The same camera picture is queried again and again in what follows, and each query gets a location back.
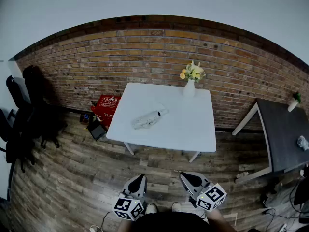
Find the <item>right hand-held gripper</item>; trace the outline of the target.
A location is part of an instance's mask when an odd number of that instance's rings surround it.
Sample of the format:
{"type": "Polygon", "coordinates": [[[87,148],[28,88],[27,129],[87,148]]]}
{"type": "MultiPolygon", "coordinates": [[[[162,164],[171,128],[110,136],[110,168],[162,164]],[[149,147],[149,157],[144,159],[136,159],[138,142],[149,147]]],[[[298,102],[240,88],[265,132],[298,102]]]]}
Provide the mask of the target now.
{"type": "Polygon", "coordinates": [[[201,173],[181,172],[180,181],[189,193],[189,202],[195,208],[212,211],[220,206],[227,196],[218,183],[214,184],[201,173]]]}

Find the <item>white vase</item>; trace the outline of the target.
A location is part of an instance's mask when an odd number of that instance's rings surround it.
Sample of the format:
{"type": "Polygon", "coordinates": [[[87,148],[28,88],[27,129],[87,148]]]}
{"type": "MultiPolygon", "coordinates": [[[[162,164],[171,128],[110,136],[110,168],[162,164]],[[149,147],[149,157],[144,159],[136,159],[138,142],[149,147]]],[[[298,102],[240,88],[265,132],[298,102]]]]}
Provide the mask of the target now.
{"type": "Polygon", "coordinates": [[[189,79],[183,88],[184,97],[193,97],[195,95],[195,81],[189,79]]]}

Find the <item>black office chair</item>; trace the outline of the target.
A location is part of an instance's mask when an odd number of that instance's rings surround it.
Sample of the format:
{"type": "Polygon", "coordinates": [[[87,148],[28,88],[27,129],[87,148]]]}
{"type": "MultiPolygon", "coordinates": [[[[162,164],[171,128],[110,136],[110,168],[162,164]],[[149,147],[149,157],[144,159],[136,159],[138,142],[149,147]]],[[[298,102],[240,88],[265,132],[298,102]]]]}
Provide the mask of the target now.
{"type": "Polygon", "coordinates": [[[32,106],[28,103],[21,92],[17,82],[12,76],[6,80],[6,86],[17,106],[17,112],[11,110],[7,116],[0,109],[0,138],[6,142],[4,152],[7,163],[20,160],[21,171],[24,173],[24,161],[28,159],[35,164],[32,148],[35,143],[32,140],[28,120],[33,112],[32,106]]]}
{"type": "Polygon", "coordinates": [[[37,135],[42,137],[41,147],[46,148],[48,140],[52,141],[56,148],[60,148],[57,140],[58,132],[67,126],[62,120],[57,108],[49,105],[44,100],[44,78],[39,67],[30,65],[23,70],[22,76],[33,106],[32,124],[37,135]]]}

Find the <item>person's right forearm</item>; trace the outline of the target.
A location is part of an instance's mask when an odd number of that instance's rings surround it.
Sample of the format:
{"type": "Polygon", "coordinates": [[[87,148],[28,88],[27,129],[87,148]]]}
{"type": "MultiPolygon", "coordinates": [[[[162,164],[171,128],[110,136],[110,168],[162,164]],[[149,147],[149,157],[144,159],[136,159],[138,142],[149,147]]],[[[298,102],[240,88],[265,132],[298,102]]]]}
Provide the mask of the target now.
{"type": "Polygon", "coordinates": [[[216,232],[237,232],[223,217],[219,209],[205,211],[209,224],[216,232]]]}

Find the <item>white umbrella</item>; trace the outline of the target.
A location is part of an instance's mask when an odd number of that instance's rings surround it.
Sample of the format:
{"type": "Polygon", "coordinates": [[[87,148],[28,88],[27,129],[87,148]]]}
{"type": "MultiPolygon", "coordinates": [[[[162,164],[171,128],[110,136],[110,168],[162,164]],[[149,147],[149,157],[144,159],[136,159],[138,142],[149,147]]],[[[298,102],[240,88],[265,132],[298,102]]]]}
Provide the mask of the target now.
{"type": "Polygon", "coordinates": [[[135,130],[148,129],[152,125],[156,124],[162,116],[168,114],[168,109],[154,110],[143,116],[140,116],[131,122],[131,126],[135,130]]]}

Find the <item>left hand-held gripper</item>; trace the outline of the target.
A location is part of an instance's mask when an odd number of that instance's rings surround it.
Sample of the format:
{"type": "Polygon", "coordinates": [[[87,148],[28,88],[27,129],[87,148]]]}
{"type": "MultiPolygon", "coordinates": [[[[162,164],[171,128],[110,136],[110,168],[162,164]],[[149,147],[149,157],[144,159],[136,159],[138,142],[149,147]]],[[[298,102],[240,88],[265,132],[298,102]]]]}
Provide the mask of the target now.
{"type": "Polygon", "coordinates": [[[144,174],[133,177],[115,199],[112,211],[121,219],[135,221],[145,213],[146,191],[147,177],[144,174]]]}

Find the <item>small white potted plant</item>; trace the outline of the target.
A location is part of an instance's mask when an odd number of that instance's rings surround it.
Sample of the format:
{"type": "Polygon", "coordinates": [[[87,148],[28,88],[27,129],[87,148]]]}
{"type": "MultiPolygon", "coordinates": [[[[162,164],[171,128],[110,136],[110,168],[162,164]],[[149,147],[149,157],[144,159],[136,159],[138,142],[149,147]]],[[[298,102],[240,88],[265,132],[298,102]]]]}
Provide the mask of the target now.
{"type": "Polygon", "coordinates": [[[288,106],[288,112],[293,111],[298,104],[301,103],[301,94],[299,92],[292,95],[293,101],[288,106]]]}

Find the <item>red box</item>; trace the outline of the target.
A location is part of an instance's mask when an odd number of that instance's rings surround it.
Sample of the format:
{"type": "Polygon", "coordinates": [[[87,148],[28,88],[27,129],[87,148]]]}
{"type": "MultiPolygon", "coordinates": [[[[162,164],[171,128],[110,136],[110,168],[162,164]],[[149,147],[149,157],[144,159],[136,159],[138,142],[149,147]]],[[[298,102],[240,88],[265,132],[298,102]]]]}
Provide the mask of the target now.
{"type": "Polygon", "coordinates": [[[97,103],[92,103],[91,111],[105,127],[109,127],[121,97],[101,95],[97,103]]]}

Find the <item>person's black clothing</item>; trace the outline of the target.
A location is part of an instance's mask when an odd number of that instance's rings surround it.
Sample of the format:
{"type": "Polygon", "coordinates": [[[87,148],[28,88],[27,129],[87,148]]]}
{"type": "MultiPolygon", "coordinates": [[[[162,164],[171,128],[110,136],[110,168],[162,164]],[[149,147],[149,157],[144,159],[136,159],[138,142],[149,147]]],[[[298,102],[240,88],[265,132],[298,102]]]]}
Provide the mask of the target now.
{"type": "Polygon", "coordinates": [[[198,215],[184,212],[146,214],[133,222],[130,232],[213,232],[198,215]]]}

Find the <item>person's left forearm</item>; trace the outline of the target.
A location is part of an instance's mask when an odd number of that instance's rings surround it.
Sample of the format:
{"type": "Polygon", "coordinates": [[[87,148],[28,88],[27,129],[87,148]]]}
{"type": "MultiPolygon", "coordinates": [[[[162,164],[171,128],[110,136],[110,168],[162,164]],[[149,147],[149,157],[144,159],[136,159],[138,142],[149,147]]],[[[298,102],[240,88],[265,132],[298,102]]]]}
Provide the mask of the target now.
{"type": "Polygon", "coordinates": [[[133,224],[133,221],[123,219],[119,224],[117,232],[130,232],[132,224],[133,224]]]}

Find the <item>dark grey table white frame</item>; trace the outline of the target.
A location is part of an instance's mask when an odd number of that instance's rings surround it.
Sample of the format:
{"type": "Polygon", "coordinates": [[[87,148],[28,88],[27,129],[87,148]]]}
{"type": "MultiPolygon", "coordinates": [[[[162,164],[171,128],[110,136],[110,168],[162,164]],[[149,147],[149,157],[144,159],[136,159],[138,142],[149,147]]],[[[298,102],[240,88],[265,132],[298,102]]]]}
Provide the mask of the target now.
{"type": "Polygon", "coordinates": [[[309,120],[304,109],[296,107],[289,112],[286,104],[258,98],[232,135],[237,135],[256,113],[265,136],[269,166],[236,178],[236,184],[270,173],[286,173],[309,162],[309,149],[304,151],[297,144],[300,136],[309,141],[309,120]]]}

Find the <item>pale grey crumpled bundle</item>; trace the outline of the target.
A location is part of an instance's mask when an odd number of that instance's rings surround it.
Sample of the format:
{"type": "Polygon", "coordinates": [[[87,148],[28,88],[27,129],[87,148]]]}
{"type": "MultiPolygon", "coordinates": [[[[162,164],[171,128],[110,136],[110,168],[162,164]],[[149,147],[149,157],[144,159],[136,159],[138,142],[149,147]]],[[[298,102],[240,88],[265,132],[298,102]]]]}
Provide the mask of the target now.
{"type": "Polygon", "coordinates": [[[302,148],[304,151],[309,149],[309,142],[306,140],[304,136],[300,136],[297,140],[297,145],[302,148]]]}

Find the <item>black tablet case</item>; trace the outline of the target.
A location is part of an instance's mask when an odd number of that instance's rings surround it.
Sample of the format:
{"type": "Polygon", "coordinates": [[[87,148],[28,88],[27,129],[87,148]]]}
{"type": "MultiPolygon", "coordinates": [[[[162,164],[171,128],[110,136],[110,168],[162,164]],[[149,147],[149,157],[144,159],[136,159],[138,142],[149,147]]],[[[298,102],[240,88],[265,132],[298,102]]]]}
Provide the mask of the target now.
{"type": "Polygon", "coordinates": [[[108,127],[102,124],[96,116],[90,118],[87,129],[96,141],[102,138],[108,131],[108,127]]]}

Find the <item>yellow flower bouquet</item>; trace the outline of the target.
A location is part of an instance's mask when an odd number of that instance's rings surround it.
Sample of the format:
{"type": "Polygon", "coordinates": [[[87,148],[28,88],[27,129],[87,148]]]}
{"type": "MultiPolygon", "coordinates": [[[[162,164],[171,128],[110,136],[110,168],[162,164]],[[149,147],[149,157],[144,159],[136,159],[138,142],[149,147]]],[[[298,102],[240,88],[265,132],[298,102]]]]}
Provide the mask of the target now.
{"type": "Polygon", "coordinates": [[[203,68],[200,66],[200,62],[196,65],[193,60],[190,64],[187,64],[180,73],[181,79],[187,79],[194,82],[199,82],[205,76],[206,74],[203,68]]]}

